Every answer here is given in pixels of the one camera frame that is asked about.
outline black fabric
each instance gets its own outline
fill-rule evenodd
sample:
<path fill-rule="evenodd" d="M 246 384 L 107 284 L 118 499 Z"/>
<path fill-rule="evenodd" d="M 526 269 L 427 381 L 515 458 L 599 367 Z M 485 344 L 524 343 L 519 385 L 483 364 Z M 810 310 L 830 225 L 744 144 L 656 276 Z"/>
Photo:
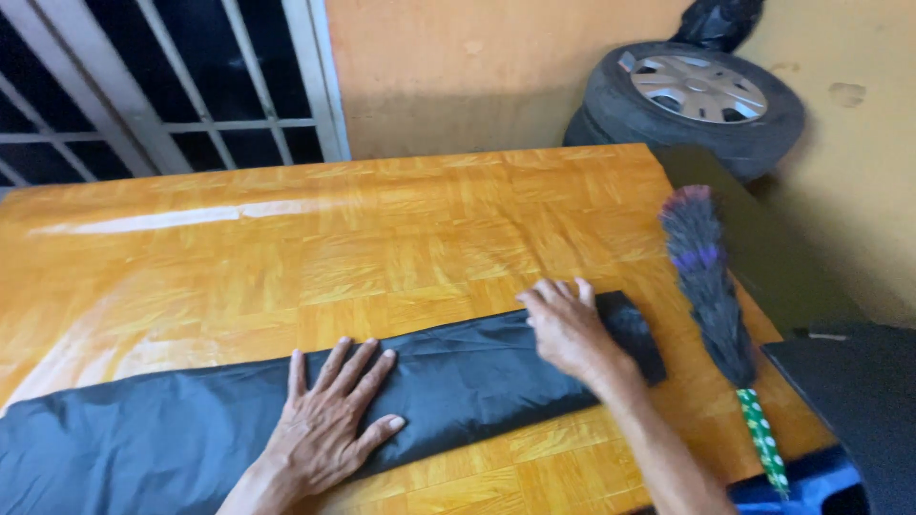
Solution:
<path fill-rule="evenodd" d="M 871 513 L 916 513 L 916 331 L 831 323 L 811 335 L 763 352 L 840 440 Z"/>
<path fill-rule="evenodd" d="M 605 327 L 665 378 L 658 349 L 623 293 L 598 296 Z M 363 427 L 407 426 L 358 477 L 596 404 L 542 361 L 524 311 L 382 340 L 398 363 Z M 311 385 L 329 351 L 308 353 Z M 264 449 L 287 393 L 289 359 L 159 372 L 10 406 L 0 419 L 0 513 L 214 513 Z"/>

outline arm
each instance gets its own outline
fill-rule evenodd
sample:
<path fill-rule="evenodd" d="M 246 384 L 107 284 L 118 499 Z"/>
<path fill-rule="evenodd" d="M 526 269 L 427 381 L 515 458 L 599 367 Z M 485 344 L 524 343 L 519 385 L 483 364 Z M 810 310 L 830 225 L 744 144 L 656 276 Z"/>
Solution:
<path fill-rule="evenodd" d="M 636 362 L 607 333 L 594 288 L 576 279 L 578 297 L 562 281 L 542 279 L 518 299 L 529 310 L 538 354 L 585 383 L 614 415 L 660 514 L 734 514 L 725 488 L 652 408 Z"/>
<path fill-rule="evenodd" d="M 352 343 L 346 336 L 341 338 L 311 390 L 305 387 L 305 356 L 293 351 L 289 393 L 277 428 L 264 452 L 229 492 L 218 515 L 282 513 L 349 477 L 373 449 L 404 426 L 403 418 L 386 415 L 362 435 L 356 434 L 365 408 L 394 366 L 395 352 L 385 351 L 359 378 L 378 341 L 366 340 L 346 360 Z"/>

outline finger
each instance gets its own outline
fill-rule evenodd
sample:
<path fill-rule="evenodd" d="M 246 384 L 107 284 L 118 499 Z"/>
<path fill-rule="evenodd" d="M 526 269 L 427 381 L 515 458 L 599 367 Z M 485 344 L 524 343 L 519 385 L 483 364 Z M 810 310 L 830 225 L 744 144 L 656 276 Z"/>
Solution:
<path fill-rule="evenodd" d="M 365 428 L 362 436 L 356 441 L 356 454 L 359 456 L 360 463 L 364 462 L 369 453 L 374 451 L 376 447 L 400 431 L 405 423 L 406 421 L 403 417 L 385 415 Z"/>
<path fill-rule="evenodd" d="M 289 377 L 287 378 L 287 401 L 305 395 L 305 355 L 295 349 L 289 357 Z"/>
<path fill-rule="evenodd" d="M 393 349 L 386 350 L 382 353 L 382 356 L 378 357 L 378 361 L 376 361 L 372 368 L 370 368 L 363 378 L 359 380 L 359 384 L 356 385 L 353 393 L 350 394 L 350 399 L 353 400 L 358 410 L 365 409 L 369 401 L 375 397 L 378 392 L 378 387 L 382 384 L 382 380 L 385 379 L 385 376 L 388 375 L 391 368 L 395 366 L 395 356 L 396 353 Z"/>
<path fill-rule="evenodd" d="M 534 289 L 540 293 L 544 301 L 552 302 L 561 297 L 560 291 L 557 290 L 557 283 L 550 279 L 541 279 L 534 284 Z"/>
<path fill-rule="evenodd" d="M 334 349 L 328 355 L 328 358 L 324 360 L 324 365 L 322 365 L 322 371 L 318 375 L 318 380 L 315 381 L 315 386 L 312 387 L 315 391 L 322 391 L 328 389 L 334 380 L 337 378 L 337 373 L 340 372 L 341 365 L 346 359 L 346 353 L 350 350 L 350 345 L 353 344 L 353 338 L 350 336 L 341 336 L 341 339 L 337 341 L 337 345 L 334 346 Z"/>
<path fill-rule="evenodd" d="M 590 308 L 594 308 L 594 286 L 581 277 L 575 278 L 575 283 L 579 285 L 579 301 Z"/>
<path fill-rule="evenodd" d="M 575 299 L 575 297 L 573 297 L 573 292 L 570 290 L 569 283 L 566 282 L 565 280 L 557 281 L 557 290 L 560 291 L 560 294 L 563 297 L 566 297 L 569 300 Z"/>
<path fill-rule="evenodd" d="M 528 308 L 528 311 L 532 314 L 547 308 L 547 303 L 544 302 L 544 298 L 540 296 L 537 290 L 524 290 L 516 295 L 516 300 L 525 304 L 525 307 Z"/>
<path fill-rule="evenodd" d="M 341 369 L 341 373 L 334 380 L 331 388 L 342 391 L 344 395 L 350 393 L 353 385 L 356 384 L 356 380 L 359 379 L 360 372 L 363 371 L 365 364 L 368 363 L 369 358 L 372 357 L 377 348 L 378 340 L 375 338 L 369 338 L 364 344 L 360 345 L 359 350 L 353 354 L 353 357 L 347 360 L 346 365 Z"/>

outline table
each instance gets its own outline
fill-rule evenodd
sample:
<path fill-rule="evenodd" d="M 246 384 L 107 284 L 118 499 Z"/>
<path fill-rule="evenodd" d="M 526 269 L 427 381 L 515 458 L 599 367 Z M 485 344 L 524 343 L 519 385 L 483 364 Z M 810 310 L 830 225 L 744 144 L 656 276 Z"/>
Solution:
<path fill-rule="evenodd" d="M 285 356 L 514 310 L 581 275 L 644 313 L 663 416 L 724 481 L 761 472 L 703 350 L 642 145 L 485 152 L 31 188 L 0 203 L 0 401 Z M 779 340 L 741 290 L 757 343 Z M 833 437 L 762 357 L 782 455 Z M 321 513 L 620 513 L 649 503 L 614 421 L 576 412 L 355 482 Z"/>

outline hand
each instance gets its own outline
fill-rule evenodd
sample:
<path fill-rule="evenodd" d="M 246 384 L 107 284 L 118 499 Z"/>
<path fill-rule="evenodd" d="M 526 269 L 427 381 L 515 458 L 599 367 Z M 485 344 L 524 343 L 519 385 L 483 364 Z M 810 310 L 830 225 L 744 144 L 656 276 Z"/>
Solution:
<path fill-rule="evenodd" d="M 289 392 L 277 428 L 220 513 L 281 512 L 352 475 L 370 452 L 404 426 L 403 418 L 386 415 L 356 434 L 366 407 L 394 366 L 395 352 L 386 350 L 359 378 L 378 340 L 366 340 L 344 363 L 352 343 L 347 336 L 340 339 L 311 390 L 306 389 L 305 356 L 293 351 Z"/>
<path fill-rule="evenodd" d="M 594 287 L 576 278 L 576 297 L 564 281 L 539 280 L 516 298 L 528 308 L 528 324 L 538 338 L 538 354 L 587 384 L 608 367 L 627 367 L 632 359 L 614 342 L 594 307 Z"/>

